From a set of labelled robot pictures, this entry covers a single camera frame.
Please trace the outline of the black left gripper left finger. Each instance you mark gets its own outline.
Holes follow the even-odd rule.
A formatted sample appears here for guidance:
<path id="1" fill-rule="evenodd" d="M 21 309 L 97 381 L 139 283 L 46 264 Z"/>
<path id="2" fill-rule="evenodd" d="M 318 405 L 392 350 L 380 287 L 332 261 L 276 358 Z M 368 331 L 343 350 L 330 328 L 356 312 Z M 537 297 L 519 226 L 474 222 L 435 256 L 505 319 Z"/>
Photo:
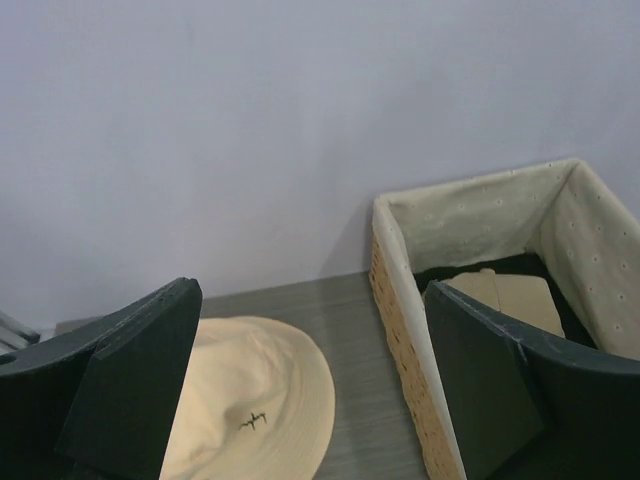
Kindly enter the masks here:
<path id="1" fill-rule="evenodd" d="M 202 304 L 178 278 L 1 358 L 4 479 L 156 479 Z"/>

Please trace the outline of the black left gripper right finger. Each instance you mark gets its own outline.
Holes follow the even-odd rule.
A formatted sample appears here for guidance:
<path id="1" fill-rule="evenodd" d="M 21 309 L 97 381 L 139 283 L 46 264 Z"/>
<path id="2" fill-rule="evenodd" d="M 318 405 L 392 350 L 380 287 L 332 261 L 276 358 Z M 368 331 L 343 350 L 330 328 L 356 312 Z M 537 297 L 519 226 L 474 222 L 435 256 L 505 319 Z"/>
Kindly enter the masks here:
<path id="1" fill-rule="evenodd" d="M 441 282 L 427 325 L 469 479 L 636 479 L 639 363 L 499 313 Z"/>

